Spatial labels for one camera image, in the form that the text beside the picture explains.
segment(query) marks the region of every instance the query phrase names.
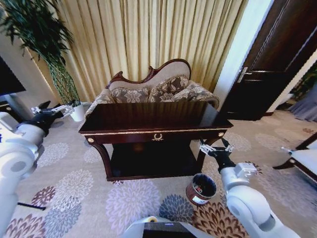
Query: dark brown door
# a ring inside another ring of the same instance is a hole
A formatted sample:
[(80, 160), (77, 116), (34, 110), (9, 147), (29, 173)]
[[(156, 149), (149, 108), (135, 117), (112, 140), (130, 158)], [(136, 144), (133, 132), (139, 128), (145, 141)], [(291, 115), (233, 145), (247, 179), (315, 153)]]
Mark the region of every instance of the dark brown door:
[(257, 120), (317, 48), (317, 0), (275, 0), (221, 112)]

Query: carpet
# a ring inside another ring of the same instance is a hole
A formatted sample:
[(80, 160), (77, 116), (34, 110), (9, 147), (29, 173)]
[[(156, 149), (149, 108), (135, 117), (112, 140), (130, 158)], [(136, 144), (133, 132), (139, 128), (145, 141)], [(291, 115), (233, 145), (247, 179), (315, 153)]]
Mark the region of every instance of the carpet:
[[(258, 173), (252, 187), (263, 193), (285, 225), (303, 238), (317, 237), (316, 184), (295, 168), (272, 169), (289, 158), (280, 147), (295, 148), (317, 131), (317, 123), (297, 120), (284, 111), (259, 121), (231, 122), (234, 127), (224, 136), (235, 145), (231, 159), (255, 164)], [(213, 158), (206, 156), (203, 172), (216, 182), (217, 194), (197, 207), (185, 194), (192, 177), (107, 182), (101, 158), (77, 132), (79, 126), (70, 117), (52, 125), (38, 168), (17, 189), (20, 202), (47, 209), (17, 206), (6, 238), (115, 238), (132, 222), (149, 215), (188, 222), (215, 237), (248, 237), (225, 206)], [(197, 155), (198, 142), (192, 141), (191, 148)]]

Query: dark wooden table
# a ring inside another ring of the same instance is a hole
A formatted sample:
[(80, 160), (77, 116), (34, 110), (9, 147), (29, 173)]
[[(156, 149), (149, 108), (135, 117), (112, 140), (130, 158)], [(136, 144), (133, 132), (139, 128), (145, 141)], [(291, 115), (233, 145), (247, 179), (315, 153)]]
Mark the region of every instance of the dark wooden table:
[[(108, 181), (191, 176), (203, 167), (189, 144), (211, 145), (233, 125), (207, 102), (99, 104), (79, 130), (100, 153)], [(113, 145), (110, 159), (104, 144)]]

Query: gold drawer pull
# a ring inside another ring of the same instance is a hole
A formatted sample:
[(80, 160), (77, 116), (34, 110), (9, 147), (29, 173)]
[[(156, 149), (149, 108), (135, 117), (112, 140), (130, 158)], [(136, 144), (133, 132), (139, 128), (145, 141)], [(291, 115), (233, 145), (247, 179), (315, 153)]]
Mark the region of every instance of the gold drawer pull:
[(158, 137), (158, 134), (154, 134), (153, 136), (154, 138), (152, 140), (155, 140), (155, 141), (160, 141), (160, 140), (164, 140), (163, 139), (163, 135), (160, 133), (159, 134), (159, 137)]

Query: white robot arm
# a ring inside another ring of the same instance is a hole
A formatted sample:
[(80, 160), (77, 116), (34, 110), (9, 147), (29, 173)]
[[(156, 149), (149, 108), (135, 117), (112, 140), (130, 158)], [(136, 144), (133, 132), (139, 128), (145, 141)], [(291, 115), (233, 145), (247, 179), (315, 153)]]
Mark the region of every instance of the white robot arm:
[(0, 237), (18, 203), (15, 190), (21, 179), (35, 170), (51, 124), (73, 111), (69, 105), (47, 109), (49, 103), (32, 108), (35, 116), (21, 124), (8, 113), (0, 113)]
[(249, 178), (257, 169), (250, 163), (235, 165), (229, 155), (233, 147), (222, 139), (225, 148), (211, 147), (201, 141), (200, 149), (215, 157), (226, 191), (227, 206), (241, 222), (252, 238), (299, 238), (290, 228), (283, 225), (271, 210), (266, 198), (257, 190), (249, 187)]

